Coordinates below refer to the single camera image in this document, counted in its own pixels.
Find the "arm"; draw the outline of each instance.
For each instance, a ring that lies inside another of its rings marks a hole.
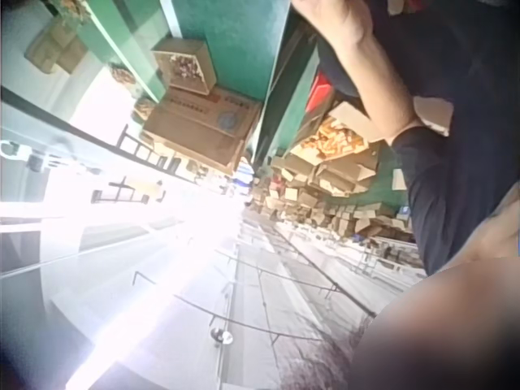
[[[368,115],[389,144],[405,130],[423,125],[410,93],[372,34],[370,10],[363,0],[292,3],[331,43]]]

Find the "person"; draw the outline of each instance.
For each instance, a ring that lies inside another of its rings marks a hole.
[[[400,160],[431,277],[358,330],[323,334],[280,388],[520,388],[517,9],[433,0],[406,16],[424,23],[413,34],[373,19],[374,2],[292,4],[332,48],[332,82],[347,80]],[[410,91],[454,105],[448,137],[421,122]]]
[[[326,41],[329,49],[322,43],[320,50],[326,75],[343,93],[361,98],[401,163],[427,274],[456,255],[458,262],[469,254],[518,255],[518,213],[489,220],[509,190],[518,198],[517,7],[433,0],[417,14],[390,17],[380,0],[293,4]],[[448,137],[421,122],[411,94],[454,105]],[[512,202],[507,210],[518,210]],[[498,225],[513,231],[467,244],[485,223],[480,231]]]

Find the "hand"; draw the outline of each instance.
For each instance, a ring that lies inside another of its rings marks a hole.
[[[294,8],[332,47],[357,44],[372,34],[372,17],[364,0],[292,0]]]

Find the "forearm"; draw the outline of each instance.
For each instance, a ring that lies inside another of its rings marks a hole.
[[[406,129],[422,124],[408,89],[372,34],[356,44],[332,45],[366,112],[389,144]]]

